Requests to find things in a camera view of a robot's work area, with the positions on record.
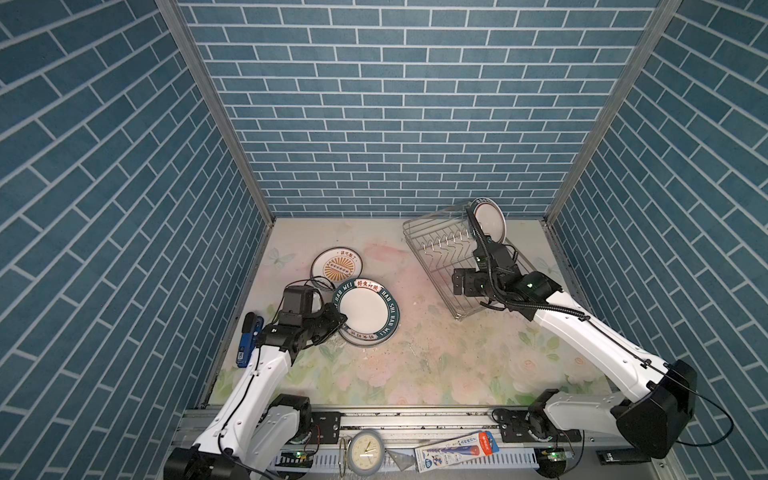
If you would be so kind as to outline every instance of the blue stapler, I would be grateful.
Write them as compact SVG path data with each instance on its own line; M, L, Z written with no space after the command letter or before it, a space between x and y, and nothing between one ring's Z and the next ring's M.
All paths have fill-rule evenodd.
M244 369L250 361L250 354L256 346L256 335L264 327L264 318L255 313L246 313L240 336L240 346L237 347L237 366Z

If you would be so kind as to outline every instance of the floral tablecloth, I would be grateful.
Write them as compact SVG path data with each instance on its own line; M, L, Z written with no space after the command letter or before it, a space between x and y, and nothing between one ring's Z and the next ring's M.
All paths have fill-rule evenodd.
M573 348L518 313L484 310L456 321L408 248L402 220L279 219L245 304L267 321L284 286L307 278L330 247L360 254L362 276L384 285L399 304L400 324L383 344L360 349L336 334L302 351L277 392L320 405L527 405L546 388L609 393L605 376ZM536 220L508 220L507 237L564 284ZM232 339L211 404L223 403L243 374Z

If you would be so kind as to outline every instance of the product packaging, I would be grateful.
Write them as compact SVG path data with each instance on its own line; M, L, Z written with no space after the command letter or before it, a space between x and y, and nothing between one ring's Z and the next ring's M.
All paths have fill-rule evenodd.
M490 432L475 432L447 442L418 447L415 450L416 468L419 472L427 472L496 452L498 446Z

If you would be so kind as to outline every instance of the green-rimmed plate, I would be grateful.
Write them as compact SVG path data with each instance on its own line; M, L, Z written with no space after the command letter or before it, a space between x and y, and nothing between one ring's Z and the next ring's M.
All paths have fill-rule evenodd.
M347 317L341 325L345 337L358 346L381 343L392 336L400 323L400 308L394 297L373 280L347 280L334 292L333 304Z

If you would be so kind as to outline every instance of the plate with orange sunburst design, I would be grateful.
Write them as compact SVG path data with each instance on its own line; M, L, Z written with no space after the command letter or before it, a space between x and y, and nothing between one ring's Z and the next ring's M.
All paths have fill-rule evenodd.
M317 256L312 263L312 276L324 276L336 285L357 278L362 272L360 255L349 248L332 248Z

